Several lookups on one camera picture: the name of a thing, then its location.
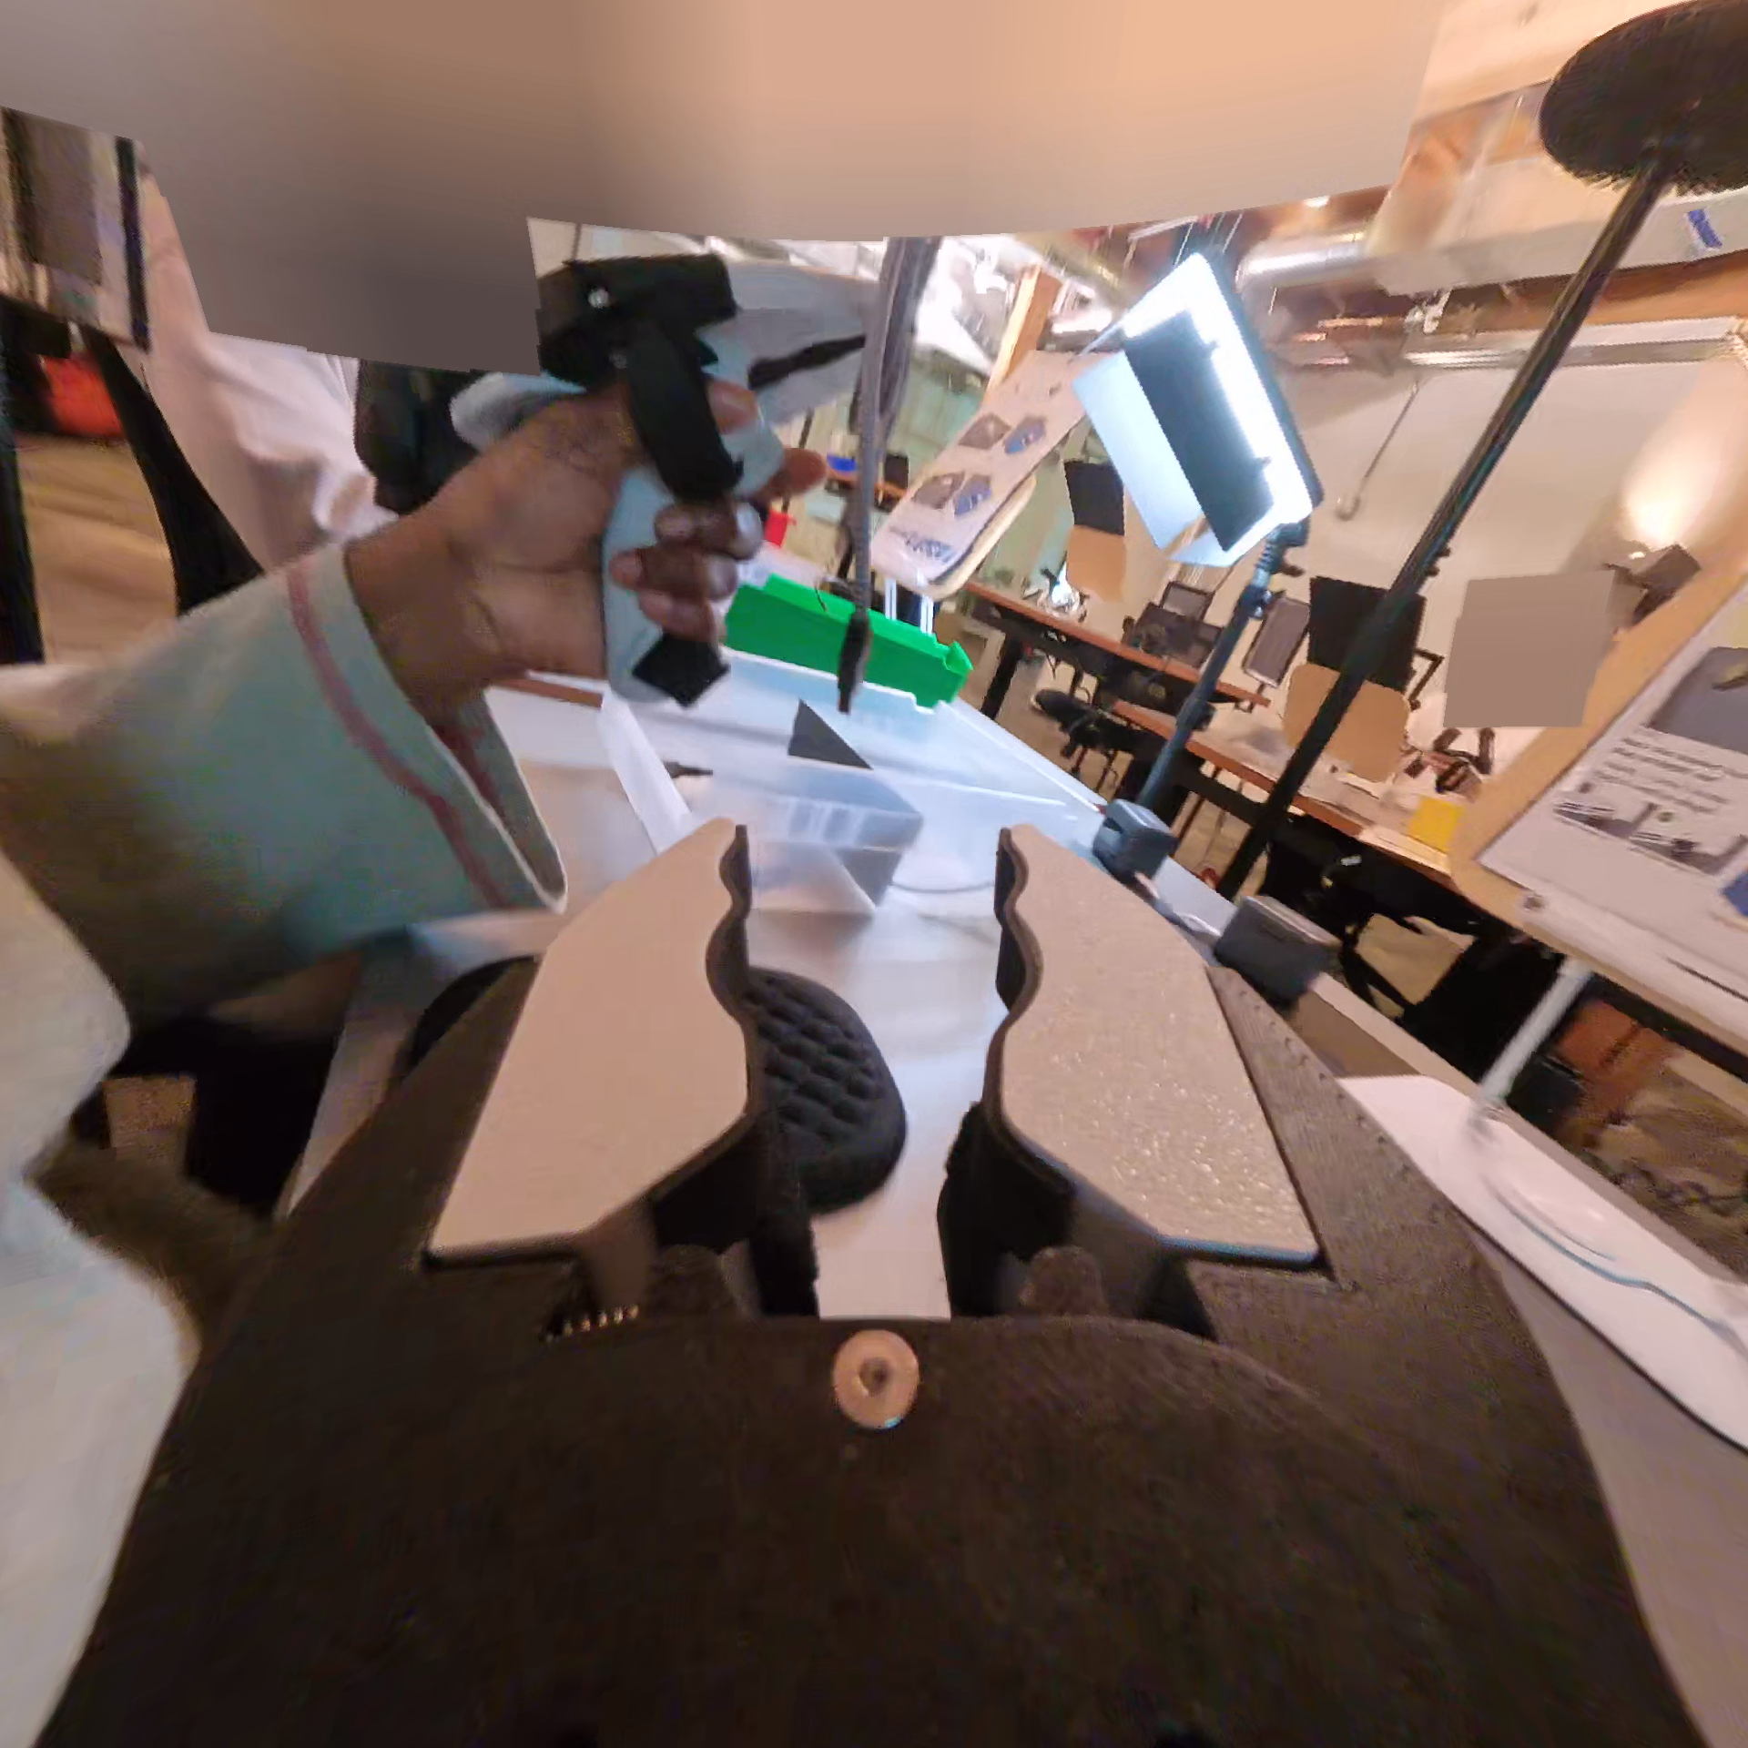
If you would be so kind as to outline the green plastic bin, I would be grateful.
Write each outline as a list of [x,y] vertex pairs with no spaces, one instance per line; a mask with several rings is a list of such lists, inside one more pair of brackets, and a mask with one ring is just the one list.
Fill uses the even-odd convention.
[[[742,583],[724,620],[724,645],[771,661],[835,674],[853,604],[811,583],[770,574]],[[925,709],[952,703],[971,678],[971,658],[957,645],[932,633],[870,614],[870,645],[864,679],[904,691]]]

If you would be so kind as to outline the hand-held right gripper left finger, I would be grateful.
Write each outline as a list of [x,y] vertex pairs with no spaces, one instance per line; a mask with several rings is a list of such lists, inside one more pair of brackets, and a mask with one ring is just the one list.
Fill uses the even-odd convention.
[[564,1264],[630,1314],[661,1253],[730,1259],[753,1314],[816,1318],[819,1262],[749,1008],[749,835],[713,818],[557,931],[427,1237],[434,1270]]

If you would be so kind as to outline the black floor lamp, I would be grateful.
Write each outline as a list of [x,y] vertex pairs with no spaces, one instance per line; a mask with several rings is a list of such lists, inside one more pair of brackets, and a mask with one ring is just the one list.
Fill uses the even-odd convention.
[[1582,48],[1542,104],[1544,150],[1577,181],[1621,197],[1570,273],[1504,400],[1444,490],[1383,602],[1358,631],[1323,703],[1236,843],[1216,891],[1236,897],[1273,848],[1300,790],[1371,683],[1398,623],[1452,553],[1501,458],[1567,361],[1610,273],[1667,192],[1728,192],[1745,181],[1745,4],[1672,4]]

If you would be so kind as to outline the wooden desk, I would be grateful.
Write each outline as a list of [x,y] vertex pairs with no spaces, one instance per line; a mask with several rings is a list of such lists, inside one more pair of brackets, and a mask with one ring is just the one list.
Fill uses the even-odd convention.
[[[1190,769],[1168,776],[1168,790],[1211,804],[1218,812],[1253,826],[1277,775],[1258,766],[1249,746],[1195,734],[1186,748]],[[1288,808],[1294,818],[1312,818],[1345,839],[1359,841],[1383,858],[1409,867],[1434,884],[1456,894],[1449,854],[1409,827],[1412,810],[1367,796],[1345,784],[1310,784]]]
[[957,595],[970,622],[998,634],[993,674],[980,714],[998,719],[1026,658],[1049,658],[1073,674],[1091,678],[1098,697],[1134,703],[1172,714],[1185,705],[1204,669],[1176,658],[1157,658],[1104,631],[1088,628],[1061,612],[1021,602],[986,583],[966,583]]

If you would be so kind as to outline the black office chair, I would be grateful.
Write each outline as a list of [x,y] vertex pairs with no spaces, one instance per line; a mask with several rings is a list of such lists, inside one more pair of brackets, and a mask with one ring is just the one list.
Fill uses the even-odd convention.
[[1063,734],[1061,756],[1073,775],[1082,772],[1088,755],[1102,755],[1111,764],[1118,755],[1135,752],[1135,728],[1111,709],[1083,701],[1073,691],[1044,689],[1033,697],[1037,714],[1046,716]]

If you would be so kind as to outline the led light panel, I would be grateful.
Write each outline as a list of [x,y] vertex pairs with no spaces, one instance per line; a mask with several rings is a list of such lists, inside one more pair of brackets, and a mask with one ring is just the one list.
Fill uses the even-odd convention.
[[1190,254],[1088,354],[1075,394],[1153,545],[1231,565],[1323,486],[1231,275]]

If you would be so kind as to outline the black light stand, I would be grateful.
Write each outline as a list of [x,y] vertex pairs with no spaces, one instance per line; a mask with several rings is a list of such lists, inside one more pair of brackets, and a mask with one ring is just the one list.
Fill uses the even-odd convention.
[[1138,805],[1161,822],[1168,822],[1172,817],[1168,795],[1190,752],[1191,735],[1207,723],[1226,667],[1230,667],[1231,656],[1245,634],[1245,628],[1268,608],[1273,600],[1273,582],[1288,565],[1288,556],[1305,544],[1309,516],[1304,516],[1300,522],[1273,529],[1260,544],[1256,565],[1236,597],[1231,617],[1216,637],[1186,703],[1173,719],[1168,743],[1149,767],[1147,781],[1135,796]]

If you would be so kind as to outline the clear plastic bin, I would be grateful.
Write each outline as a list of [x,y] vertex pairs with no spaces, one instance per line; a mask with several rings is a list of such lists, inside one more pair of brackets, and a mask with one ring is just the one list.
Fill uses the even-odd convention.
[[653,853],[706,824],[733,824],[748,839],[756,906],[870,916],[922,841],[922,808],[890,781],[720,735],[690,709],[609,694],[600,731]]
[[690,720],[786,755],[799,701],[807,701],[887,781],[914,779],[987,790],[1094,822],[1098,801],[1080,779],[962,703],[925,709],[904,691],[865,685],[839,712],[828,674],[733,652],[730,674],[690,709]]

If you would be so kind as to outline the black quilted wrist rest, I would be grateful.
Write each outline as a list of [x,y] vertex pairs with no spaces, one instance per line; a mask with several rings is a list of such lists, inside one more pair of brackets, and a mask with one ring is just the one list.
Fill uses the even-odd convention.
[[853,1008],[793,971],[637,976],[625,1005],[536,969],[431,1237],[444,1257],[586,1237],[628,1210],[726,1248],[890,1175],[906,1109]]

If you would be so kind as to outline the person's left hand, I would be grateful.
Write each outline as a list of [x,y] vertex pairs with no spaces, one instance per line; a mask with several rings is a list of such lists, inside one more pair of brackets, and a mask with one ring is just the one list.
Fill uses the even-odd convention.
[[564,398],[419,512],[345,549],[362,620],[427,725],[456,725],[487,689],[522,675],[605,678],[609,587],[670,637],[720,642],[770,501],[826,481],[821,453],[786,449],[752,499],[674,505],[650,545],[605,562],[603,531],[624,479],[642,465],[624,385]]

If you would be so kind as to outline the white poster stand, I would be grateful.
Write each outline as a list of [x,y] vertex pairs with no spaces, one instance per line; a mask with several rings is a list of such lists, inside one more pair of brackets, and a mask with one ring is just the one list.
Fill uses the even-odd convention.
[[1555,982],[1469,1091],[1432,1078],[1345,1080],[1345,1091],[1497,1250],[1603,1336],[1693,1421],[1745,1447],[1745,1289],[1563,1169],[1505,1123],[1505,1092],[1585,991]]

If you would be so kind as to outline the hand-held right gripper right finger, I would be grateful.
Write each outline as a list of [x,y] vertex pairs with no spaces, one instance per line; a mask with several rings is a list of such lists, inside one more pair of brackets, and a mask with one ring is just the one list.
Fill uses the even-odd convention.
[[1003,1014],[937,1200],[954,1314],[1019,1311],[1038,1254],[1118,1318],[1203,1318],[1191,1264],[1315,1272],[1321,1245],[1207,958],[1037,826],[998,835]]

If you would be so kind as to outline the dark grey device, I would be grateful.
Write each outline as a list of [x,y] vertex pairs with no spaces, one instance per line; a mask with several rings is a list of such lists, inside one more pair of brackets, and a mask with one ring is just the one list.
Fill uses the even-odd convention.
[[1214,939],[1211,960],[1286,1014],[1337,965],[1340,941],[1275,897],[1247,895]]

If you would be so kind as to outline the small grey device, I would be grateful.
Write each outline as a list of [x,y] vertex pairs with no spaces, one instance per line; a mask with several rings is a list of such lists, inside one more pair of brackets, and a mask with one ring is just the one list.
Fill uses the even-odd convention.
[[1179,838],[1153,810],[1130,799],[1112,799],[1088,845],[1107,875],[1124,887],[1149,884],[1173,858]]

